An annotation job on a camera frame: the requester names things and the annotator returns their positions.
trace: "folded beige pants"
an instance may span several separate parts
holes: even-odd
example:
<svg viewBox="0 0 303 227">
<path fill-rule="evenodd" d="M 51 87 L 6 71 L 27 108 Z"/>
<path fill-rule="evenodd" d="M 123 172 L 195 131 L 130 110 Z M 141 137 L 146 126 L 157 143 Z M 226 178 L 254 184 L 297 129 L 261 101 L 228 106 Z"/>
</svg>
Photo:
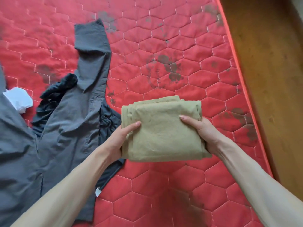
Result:
<svg viewBox="0 0 303 227">
<path fill-rule="evenodd" d="M 127 136 L 122 158 L 134 162 L 166 162 L 211 157 L 204 140 L 179 115 L 201 120 L 201 101 L 169 96 L 123 106 L 122 128 L 137 121 L 142 124 Z"/>
</svg>

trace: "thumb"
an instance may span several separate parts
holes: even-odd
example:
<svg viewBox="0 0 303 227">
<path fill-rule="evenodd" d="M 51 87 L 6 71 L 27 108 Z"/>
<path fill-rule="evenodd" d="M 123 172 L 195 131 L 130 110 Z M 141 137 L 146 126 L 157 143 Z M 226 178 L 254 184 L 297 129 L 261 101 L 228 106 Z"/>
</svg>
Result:
<svg viewBox="0 0 303 227">
<path fill-rule="evenodd" d="M 200 130 L 203 127 L 203 123 L 201 121 L 198 121 L 196 119 L 184 115 L 180 115 L 179 117 L 183 122 L 187 123 L 188 125 L 191 125 L 196 130 Z"/>
<path fill-rule="evenodd" d="M 141 125 L 140 121 L 132 123 L 132 124 L 128 125 L 127 127 L 122 128 L 121 133 L 123 136 L 126 137 L 131 131 L 136 130 L 140 125 Z"/>
</svg>

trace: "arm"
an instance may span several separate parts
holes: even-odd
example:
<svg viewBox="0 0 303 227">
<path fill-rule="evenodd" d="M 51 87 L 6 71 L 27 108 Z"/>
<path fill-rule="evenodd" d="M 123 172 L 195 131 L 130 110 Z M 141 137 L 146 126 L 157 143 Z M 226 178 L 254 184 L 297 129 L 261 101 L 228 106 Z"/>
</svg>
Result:
<svg viewBox="0 0 303 227">
<path fill-rule="evenodd" d="M 131 131 L 140 126 L 133 123 L 118 127 L 112 135 L 73 169 L 60 183 L 41 197 L 11 227 L 71 226 L 84 206 L 104 170 L 121 157 L 120 148 Z"/>
<path fill-rule="evenodd" d="M 269 176 L 232 140 L 222 135 L 208 119 L 181 120 L 197 129 L 210 153 L 218 156 L 234 177 L 265 227 L 303 226 L 303 202 Z"/>
</svg>

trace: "red quilted fabric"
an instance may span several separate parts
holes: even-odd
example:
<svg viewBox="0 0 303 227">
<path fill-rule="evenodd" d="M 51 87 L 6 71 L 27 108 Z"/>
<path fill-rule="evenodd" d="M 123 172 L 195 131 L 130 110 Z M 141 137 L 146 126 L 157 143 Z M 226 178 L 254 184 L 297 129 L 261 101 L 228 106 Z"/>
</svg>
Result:
<svg viewBox="0 0 303 227">
<path fill-rule="evenodd" d="M 112 49 L 112 108 L 175 94 L 201 100 L 203 115 L 270 173 L 217 0 L 1 0 L 0 62 L 9 88 L 34 100 L 27 122 L 47 86 L 77 68 L 74 24 L 97 17 Z M 96 199 L 91 225 L 262 226 L 217 157 L 127 161 Z"/>
</svg>

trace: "wooden surface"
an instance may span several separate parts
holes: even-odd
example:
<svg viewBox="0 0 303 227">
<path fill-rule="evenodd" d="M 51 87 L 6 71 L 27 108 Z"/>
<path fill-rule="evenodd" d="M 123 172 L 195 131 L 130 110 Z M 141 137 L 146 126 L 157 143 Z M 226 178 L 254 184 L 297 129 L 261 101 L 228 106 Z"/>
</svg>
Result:
<svg viewBox="0 0 303 227">
<path fill-rule="evenodd" d="M 282 0 L 220 0 L 274 177 L 303 200 L 303 50 Z"/>
</svg>

